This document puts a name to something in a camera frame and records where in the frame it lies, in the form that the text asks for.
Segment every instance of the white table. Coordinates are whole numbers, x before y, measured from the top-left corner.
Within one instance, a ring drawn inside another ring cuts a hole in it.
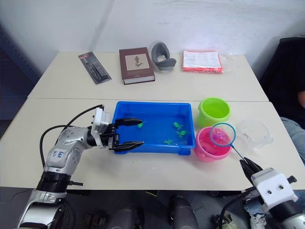
[[[114,113],[116,100],[35,99],[26,101],[0,141],[0,186],[36,187],[42,173],[39,140],[47,128],[66,124],[76,114],[97,104]],[[195,122],[199,102],[190,101]],[[305,167],[270,102],[229,102],[234,124],[240,118],[255,118],[269,129],[274,142],[256,152],[244,154],[263,168],[273,167],[287,177],[294,175],[294,189],[305,189]],[[85,114],[74,125],[88,126],[92,113]],[[54,145],[60,129],[45,136],[44,154]],[[155,153],[116,155],[97,147],[86,150],[72,176],[83,189],[183,189],[242,190],[250,187],[239,164],[239,157],[229,157],[213,163],[191,156]]]
[[[112,77],[96,85],[78,58],[79,52],[59,52],[29,98],[79,98],[201,101],[216,96],[226,101],[268,101],[244,55],[227,56],[224,73],[182,72],[182,55],[172,72],[155,73],[155,82],[123,85],[118,53],[95,53]]]

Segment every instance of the black cable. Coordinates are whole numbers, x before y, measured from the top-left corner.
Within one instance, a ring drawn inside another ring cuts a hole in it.
[[[73,214],[73,222],[72,222],[72,229],[75,228],[75,224],[76,224],[76,212],[74,210],[74,208],[71,207],[70,203],[67,201],[67,199],[65,199],[65,203],[67,204],[67,206],[71,209],[72,214]]]
[[[10,203],[10,202],[15,198],[15,196],[19,195],[20,193],[28,192],[29,190],[30,190],[30,188],[28,188],[28,189],[25,190],[25,191],[17,192],[17,193],[15,193],[15,195],[12,196],[12,198],[10,198],[9,201],[7,201],[7,202],[1,202],[0,204],[7,204],[7,203]]]
[[[219,229],[223,229],[223,218],[224,218],[224,213],[225,213],[225,210],[231,205],[233,204],[234,202],[240,200],[240,195],[238,195],[236,198],[232,199],[229,203],[227,203],[224,208],[222,209],[221,211],[221,214],[219,216],[219,220],[218,220],[218,226],[219,226]]]
[[[53,219],[50,223],[48,223],[48,224],[45,225],[45,226],[41,226],[41,228],[38,228],[38,229],[45,229],[46,226],[49,226],[49,225],[50,225],[51,223],[53,223],[55,220],[56,220],[56,219]]]
[[[44,165],[45,165],[44,156],[43,156],[43,150],[42,150],[43,138],[44,138],[44,136],[45,136],[50,130],[53,130],[53,129],[56,129],[56,128],[59,128],[59,127],[69,127],[69,126],[67,126],[67,125],[56,125],[56,126],[50,127],[50,128],[47,129],[45,132],[43,132],[43,134],[42,134],[41,137],[40,137],[39,151],[40,151],[40,157],[41,157],[42,167],[44,167]]]
[[[65,207],[65,211],[66,211],[66,215],[67,215],[65,229],[68,229],[69,222],[70,222],[69,210],[68,210],[67,204],[65,202],[63,203],[63,206]]]
[[[91,107],[91,108],[89,108],[89,109],[87,109],[87,110],[85,110],[85,111],[79,113],[79,114],[76,115],[71,121],[68,122],[67,126],[66,126],[63,130],[67,129],[67,127],[68,127],[69,125],[71,125],[71,123],[73,123],[78,117],[80,117],[80,116],[82,116],[83,114],[85,114],[85,113],[87,113],[87,112],[89,112],[89,111],[92,111],[92,110],[94,110],[95,108],[98,108],[98,107],[99,107],[99,108],[101,108],[101,107],[104,108],[104,106],[103,106],[102,104],[100,104],[100,105]]]

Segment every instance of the label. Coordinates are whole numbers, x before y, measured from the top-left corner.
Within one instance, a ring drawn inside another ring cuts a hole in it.
[[[64,158],[65,154],[66,154],[66,152],[61,149],[54,149],[53,155],[51,156],[50,161],[58,162]]]
[[[185,68],[221,68],[217,52],[183,52]]]

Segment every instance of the book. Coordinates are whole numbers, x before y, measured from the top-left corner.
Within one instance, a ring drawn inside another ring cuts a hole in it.
[[[155,81],[153,65],[144,48],[119,50],[124,84]]]

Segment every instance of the green toy frog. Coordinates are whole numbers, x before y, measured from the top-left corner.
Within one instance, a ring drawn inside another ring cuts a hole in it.
[[[183,127],[183,125],[179,125],[179,123],[177,123],[177,122],[174,122],[174,123],[173,123],[173,126],[176,127],[177,130],[182,129],[182,127]]]
[[[142,122],[142,123],[138,124],[138,125],[137,125],[138,128],[141,129],[144,123],[146,123],[146,122]]]
[[[186,130],[182,130],[182,131],[176,131],[177,135],[182,138],[184,135],[186,135]]]
[[[168,140],[164,141],[164,143],[167,144],[167,145],[172,145],[173,144],[173,140],[168,139]]]

